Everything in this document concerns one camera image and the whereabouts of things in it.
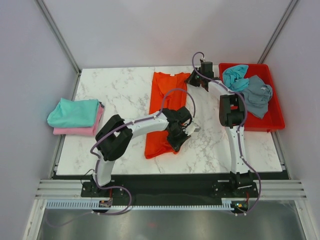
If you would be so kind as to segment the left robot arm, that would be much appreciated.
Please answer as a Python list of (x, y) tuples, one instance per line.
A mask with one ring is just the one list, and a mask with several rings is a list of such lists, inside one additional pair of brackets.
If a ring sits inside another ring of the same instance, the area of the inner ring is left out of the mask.
[(109, 193), (115, 161), (124, 155), (134, 138), (153, 132), (167, 133), (166, 140), (177, 153), (186, 140), (200, 129), (184, 106), (178, 110), (161, 108), (131, 121), (125, 121), (118, 114), (113, 115), (95, 136), (96, 143), (90, 150), (91, 154), (98, 157), (92, 191), (99, 197)]

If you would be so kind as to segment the orange t shirt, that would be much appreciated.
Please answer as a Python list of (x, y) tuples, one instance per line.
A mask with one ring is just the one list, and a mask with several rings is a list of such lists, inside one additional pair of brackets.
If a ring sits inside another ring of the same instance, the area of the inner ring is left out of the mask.
[[(149, 113), (153, 114), (161, 109), (162, 102), (164, 107), (170, 110), (178, 110), (186, 105), (187, 94), (180, 90), (168, 93), (170, 90), (179, 88), (187, 90), (185, 80), (190, 73), (167, 74), (154, 72), (151, 86), (151, 97)], [(167, 140), (167, 131), (156, 131), (146, 135), (144, 156), (152, 159), (165, 153), (176, 153)]]

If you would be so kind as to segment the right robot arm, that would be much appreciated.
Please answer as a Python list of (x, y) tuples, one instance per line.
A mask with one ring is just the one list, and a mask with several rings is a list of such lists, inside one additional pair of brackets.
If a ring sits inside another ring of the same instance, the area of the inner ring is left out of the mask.
[(248, 113), (242, 95), (233, 92), (215, 77), (213, 63), (204, 59), (200, 60), (200, 67), (193, 68), (186, 83), (204, 88), (219, 100), (219, 122), (226, 130), (231, 156), (227, 189), (235, 197), (257, 197), (255, 171), (246, 161), (244, 124)]

